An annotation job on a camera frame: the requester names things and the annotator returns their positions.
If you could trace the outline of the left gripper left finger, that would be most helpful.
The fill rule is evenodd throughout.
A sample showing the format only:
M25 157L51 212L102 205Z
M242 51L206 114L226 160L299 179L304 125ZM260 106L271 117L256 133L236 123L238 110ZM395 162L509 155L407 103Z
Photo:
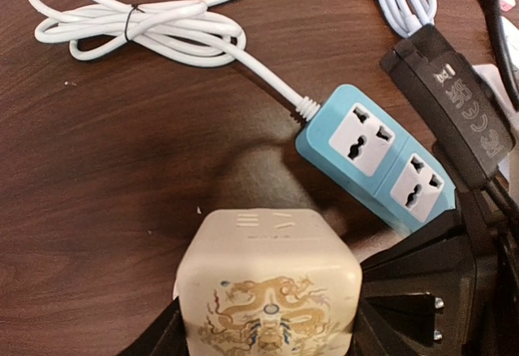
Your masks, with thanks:
M119 356L188 356L186 331L178 298Z

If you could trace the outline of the teal power strip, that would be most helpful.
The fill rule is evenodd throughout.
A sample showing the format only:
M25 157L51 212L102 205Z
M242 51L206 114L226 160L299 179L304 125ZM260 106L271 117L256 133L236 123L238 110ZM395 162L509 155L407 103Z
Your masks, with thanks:
M456 207L444 167L367 94L342 84L323 105L295 105L297 152L399 234Z

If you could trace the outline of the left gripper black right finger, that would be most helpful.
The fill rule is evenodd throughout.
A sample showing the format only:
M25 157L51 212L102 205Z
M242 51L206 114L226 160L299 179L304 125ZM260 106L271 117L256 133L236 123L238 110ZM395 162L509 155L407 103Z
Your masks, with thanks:
M362 262L355 355L515 355L515 220L480 194Z

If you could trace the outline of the beige cube adapter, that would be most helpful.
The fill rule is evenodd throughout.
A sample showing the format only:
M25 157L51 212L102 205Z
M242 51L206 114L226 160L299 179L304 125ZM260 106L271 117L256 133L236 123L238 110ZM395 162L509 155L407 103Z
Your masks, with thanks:
M362 269L313 210L222 209L175 283L192 355L344 355Z

